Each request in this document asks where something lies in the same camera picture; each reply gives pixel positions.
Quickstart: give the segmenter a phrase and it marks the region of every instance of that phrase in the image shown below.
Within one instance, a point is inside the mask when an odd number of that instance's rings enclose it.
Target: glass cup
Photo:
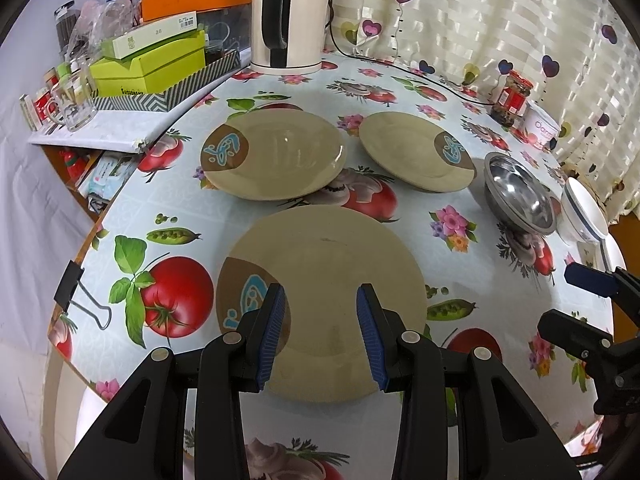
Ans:
[[[93,87],[86,72],[81,68],[61,78],[51,89],[51,99],[44,108],[49,119],[66,126],[70,132],[82,128],[98,111],[91,97]],[[50,108],[57,110],[57,115],[55,112],[52,114]]]

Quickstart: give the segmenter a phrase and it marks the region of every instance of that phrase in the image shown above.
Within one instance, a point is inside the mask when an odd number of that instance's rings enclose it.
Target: stainless steel bowl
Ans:
[[[484,158],[484,195],[491,211],[516,232],[549,235],[556,215],[549,193],[522,164],[502,153]]]

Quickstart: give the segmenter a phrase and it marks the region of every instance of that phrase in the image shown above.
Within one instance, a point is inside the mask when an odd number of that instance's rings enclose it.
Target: white bowl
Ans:
[[[607,220],[598,203],[576,179],[567,179],[560,205],[558,234],[565,242],[598,244],[609,234]]]
[[[600,251],[597,255],[597,260],[602,261],[604,270],[607,272],[614,272],[618,267],[626,269],[626,263],[622,256],[622,251],[620,251],[620,248],[612,235],[608,235],[600,243],[599,249]]]

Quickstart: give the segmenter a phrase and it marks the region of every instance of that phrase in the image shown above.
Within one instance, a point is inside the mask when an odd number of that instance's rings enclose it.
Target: white box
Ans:
[[[123,59],[159,41],[198,28],[196,12],[184,12],[140,25],[126,34],[101,44],[102,54],[113,59]]]

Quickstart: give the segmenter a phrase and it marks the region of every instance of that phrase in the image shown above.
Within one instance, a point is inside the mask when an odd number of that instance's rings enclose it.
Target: floral tablecloth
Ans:
[[[308,76],[238,73],[174,124],[126,183],[83,263],[82,284],[112,309],[113,320],[100,330],[71,305],[50,339],[109,400],[168,338],[178,353],[233,328],[237,312],[214,312],[216,283],[231,247],[257,219],[292,206],[335,204],[384,222],[413,253],[433,307],[425,313],[425,335],[449,348],[489,346],[567,441],[594,420],[593,380],[580,360],[542,340],[536,325],[543,312],[558,308],[612,332],[610,303],[565,282],[566,264],[580,258],[575,246],[557,234],[523,240],[499,225],[485,202],[482,176],[484,156],[505,152],[559,197],[564,177],[553,156],[537,149],[535,139],[501,128],[486,107],[463,101],[455,86],[436,85],[448,84],[437,75],[425,81],[392,66],[334,54],[324,59],[322,70]],[[207,136],[230,116],[269,107],[302,109],[342,130],[348,161],[330,186],[286,203],[259,203],[208,183],[199,167]],[[428,193],[379,168],[361,146],[358,127],[384,110],[427,118],[453,134],[478,168],[471,186]],[[73,299],[106,320],[80,288]],[[264,391],[243,395],[241,404],[253,478],[269,472],[259,465],[269,461],[261,459],[282,454],[291,470],[311,468],[310,476],[300,478],[390,478],[401,411],[396,394],[313,404]],[[453,414],[451,465],[457,462],[455,423]],[[278,477],[277,471],[270,474]],[[450,476],[457,477],[455,468]]]

